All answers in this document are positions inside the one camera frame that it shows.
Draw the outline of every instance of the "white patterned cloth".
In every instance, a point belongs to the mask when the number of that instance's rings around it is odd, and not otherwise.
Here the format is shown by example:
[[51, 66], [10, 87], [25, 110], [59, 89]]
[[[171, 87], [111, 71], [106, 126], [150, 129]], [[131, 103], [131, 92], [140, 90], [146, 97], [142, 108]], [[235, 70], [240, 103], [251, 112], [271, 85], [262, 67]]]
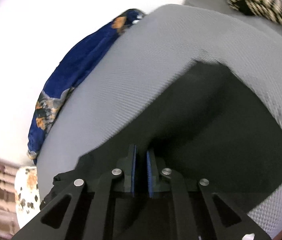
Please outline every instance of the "white patterned cloth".
[[20, 168], [16, 174], [14, 188], [17, 219], [19, 227], [22, 228], [40, 212], [37, 168]]

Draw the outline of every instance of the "white wall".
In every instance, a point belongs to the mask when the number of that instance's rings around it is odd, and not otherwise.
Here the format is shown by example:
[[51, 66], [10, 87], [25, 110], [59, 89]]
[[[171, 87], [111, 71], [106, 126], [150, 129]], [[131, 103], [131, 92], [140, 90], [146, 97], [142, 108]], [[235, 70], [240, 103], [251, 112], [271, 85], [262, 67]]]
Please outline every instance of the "white wall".
[[129, 8], [146, 13], [182, 0], [0, 0], [0, 158], [26, 156], [36, 100], [63, 56]]

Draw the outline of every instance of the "blue fabric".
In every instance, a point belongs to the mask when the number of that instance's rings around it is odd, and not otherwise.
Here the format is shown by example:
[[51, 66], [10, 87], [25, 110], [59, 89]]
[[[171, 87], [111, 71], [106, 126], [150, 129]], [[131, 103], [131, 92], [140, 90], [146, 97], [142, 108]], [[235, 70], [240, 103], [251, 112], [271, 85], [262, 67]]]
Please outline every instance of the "blue fabric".
[[45, 83], [33, 114], [27, 154], [34, 164], [44, 139], [71, 92], [91, 73], [124, 30], [143, 16], [144, 13], [137, 9], [125, 11], [77, 43], [62, 59]]
[[133, 150], [132, 174], [131, 174], [131, 193], [132, 193], [132, 196], [134, 196], [136, 161], [137, 161], [137, 146], [135, 145], [134, 150]]
[[148, 191], [150, 198], [153, 197], [153, 184], [152, 184], [152, 168], [151, 168], [151, 160], [149, 151], [146, 152], [146, 171], [148, 176]]

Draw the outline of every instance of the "metal screw head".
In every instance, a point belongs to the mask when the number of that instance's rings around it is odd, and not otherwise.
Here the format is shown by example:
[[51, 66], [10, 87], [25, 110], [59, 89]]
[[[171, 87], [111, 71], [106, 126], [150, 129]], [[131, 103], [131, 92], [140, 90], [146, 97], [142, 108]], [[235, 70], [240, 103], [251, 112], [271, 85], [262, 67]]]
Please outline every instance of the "metal screw head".
[[122, 173], [122, 171], [120, 170], [120, 169], [114, 169], [114, 170], [112, 170], [112, 174], [113, 175], [120, 175]]
[[207, 186], [207, 185], [209, 185], [209, 181], [207, 179], [200, 179], [200, 184], [202, 186]]
[[169, 169], [169, 168], [164, 168], [164, 169], [162, 170], [162, 173], [163, 173], [164, 175], [170, 175], [170, 174], [172, 173], [172, 170]]
[[83, 179], [76, 179], [73, 184], [77, 187], [80, 187], [83, 185], [83, 183], [84, 183]]

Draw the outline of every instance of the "gray fabric seat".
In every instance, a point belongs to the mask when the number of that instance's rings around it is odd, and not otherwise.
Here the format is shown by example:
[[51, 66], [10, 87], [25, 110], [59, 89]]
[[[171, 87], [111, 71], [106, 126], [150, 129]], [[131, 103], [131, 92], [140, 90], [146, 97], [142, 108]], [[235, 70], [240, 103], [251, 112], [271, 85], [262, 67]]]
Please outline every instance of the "gray fabric seat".
[[[282, 128], [282, 29], [235, 14], [166, 5], [127, 30], [73, 92], [47, 136], [37, 163], [41, 199], [56, 174], [72, 170], [79, 156], [118, 132], [192, 60], [228, 65]], [[276, 236], [282, 185], [249, 216]]]

